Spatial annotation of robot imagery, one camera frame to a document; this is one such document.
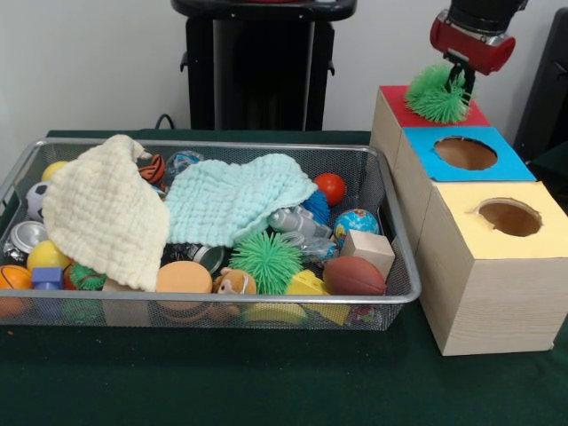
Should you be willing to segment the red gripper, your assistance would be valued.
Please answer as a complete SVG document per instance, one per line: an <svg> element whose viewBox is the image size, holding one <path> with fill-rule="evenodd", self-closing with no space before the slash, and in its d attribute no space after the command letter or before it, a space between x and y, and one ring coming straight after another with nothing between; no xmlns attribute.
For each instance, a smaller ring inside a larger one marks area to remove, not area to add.
<svg viewBox="0 0 568 426"><path fill-rule="evenodd" d="M458 72L463 80L463 100L472 99L475 71L483 75L500 71L516 47L516 39L507 33L483 35L458 26L450 21L448 10L443 10L435 18L430 30L430 43L448 60L467 63L460 64Z"/></svg>

